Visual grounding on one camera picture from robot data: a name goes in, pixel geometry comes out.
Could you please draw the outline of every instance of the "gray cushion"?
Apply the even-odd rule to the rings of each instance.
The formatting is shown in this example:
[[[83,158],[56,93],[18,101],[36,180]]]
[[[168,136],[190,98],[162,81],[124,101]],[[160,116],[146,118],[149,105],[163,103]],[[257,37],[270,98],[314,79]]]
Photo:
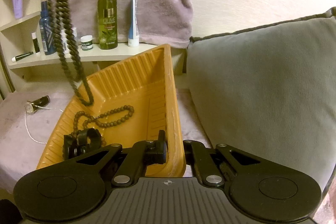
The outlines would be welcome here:
[[[328,186],[336,163],[334,12],[189,46],[190,92],[212,145],[227,143]]]

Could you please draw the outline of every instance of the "green spray bottle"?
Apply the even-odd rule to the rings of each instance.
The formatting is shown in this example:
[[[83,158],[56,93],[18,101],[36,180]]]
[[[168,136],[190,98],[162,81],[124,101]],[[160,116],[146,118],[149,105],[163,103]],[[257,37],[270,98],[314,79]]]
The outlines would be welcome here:
[[[102,50],[118,46],[117,0],[98,0],[98,34]]]

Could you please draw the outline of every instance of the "orange plastic tray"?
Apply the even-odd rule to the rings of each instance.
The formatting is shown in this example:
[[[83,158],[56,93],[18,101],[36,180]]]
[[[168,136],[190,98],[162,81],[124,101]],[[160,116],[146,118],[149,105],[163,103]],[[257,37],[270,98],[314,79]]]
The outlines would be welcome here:
[[[76,96],[65,108],[43,151],[37,169],[63,160],[63,135],[73,131],[74,115],[84,110],[96,117],[123,105],[134,107],[133,116],[116,127],[98,128],[106,144],[120,143],[123,147],[141,140],[157,139],[160,129],[166,131],[168,153],[166,164],[151,165],[146,175],[180,177],[184,174],[185,158],[170,46],[162,45],[140,53],[88,76],[94,95],[94,105],[83,106]],[[102,119],[112,122],[124,112]],[[81,117],[78,129],[83,129]]]

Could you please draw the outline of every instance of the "toothpaste tube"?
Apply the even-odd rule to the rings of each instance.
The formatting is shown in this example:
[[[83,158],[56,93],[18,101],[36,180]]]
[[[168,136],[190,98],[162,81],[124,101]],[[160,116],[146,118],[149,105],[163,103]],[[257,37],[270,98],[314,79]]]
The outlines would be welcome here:
[[[137,25],[137,0],[132,0],[132,23],[128,32],[128,46],[139,46],[139,30]]]

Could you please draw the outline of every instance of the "watch face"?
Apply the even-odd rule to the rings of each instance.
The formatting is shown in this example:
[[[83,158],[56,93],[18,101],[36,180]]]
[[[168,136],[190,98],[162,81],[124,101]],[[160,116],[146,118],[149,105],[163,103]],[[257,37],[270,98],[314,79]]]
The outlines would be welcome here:
[[[26,102],[25,104],[25,109],[27,114],[33,114],[34,113],[34,108],[30,102]]]

